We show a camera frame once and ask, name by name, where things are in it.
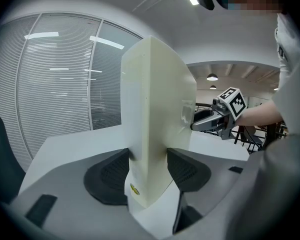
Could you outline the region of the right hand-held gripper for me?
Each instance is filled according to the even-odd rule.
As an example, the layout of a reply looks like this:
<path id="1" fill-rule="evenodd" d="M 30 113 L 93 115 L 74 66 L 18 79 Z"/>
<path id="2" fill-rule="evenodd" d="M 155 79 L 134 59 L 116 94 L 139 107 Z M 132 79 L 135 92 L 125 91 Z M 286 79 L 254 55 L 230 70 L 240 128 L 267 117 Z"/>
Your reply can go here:
<path id="1" fill-rule="evenodd" d="M 242 92 L 238 88 L 228 88 L 213 99 L 211 108 L 194 113 L 191 130 L 197 132 L 215 130 L 222 140 L 233 139 L 232 129 L 247 108 Z"/>

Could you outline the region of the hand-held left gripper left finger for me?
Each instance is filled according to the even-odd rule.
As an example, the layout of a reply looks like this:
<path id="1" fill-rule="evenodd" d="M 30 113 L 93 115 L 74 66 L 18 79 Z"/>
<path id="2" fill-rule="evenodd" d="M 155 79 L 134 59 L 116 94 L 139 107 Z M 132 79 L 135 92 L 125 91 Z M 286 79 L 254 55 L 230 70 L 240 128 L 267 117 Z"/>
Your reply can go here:
<path id="1" fill-rule="evenodd" d="M 124 148 L 58 166 L 11 207 L 58 238 L 144 238 L 124 193 L 129 154 Z"/>

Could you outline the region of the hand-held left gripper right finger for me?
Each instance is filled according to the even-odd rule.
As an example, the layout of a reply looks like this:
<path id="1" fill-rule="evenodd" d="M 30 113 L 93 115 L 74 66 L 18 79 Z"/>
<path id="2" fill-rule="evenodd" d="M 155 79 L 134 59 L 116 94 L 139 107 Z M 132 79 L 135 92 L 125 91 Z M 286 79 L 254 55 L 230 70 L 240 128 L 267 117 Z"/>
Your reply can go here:
<path id="1" fill-rule="evenodd" d="M 168 148 L 167 168 L 180 191 L 172 232 L 185 230 L 212 211 L 238 180 L 246 163 Z"/>

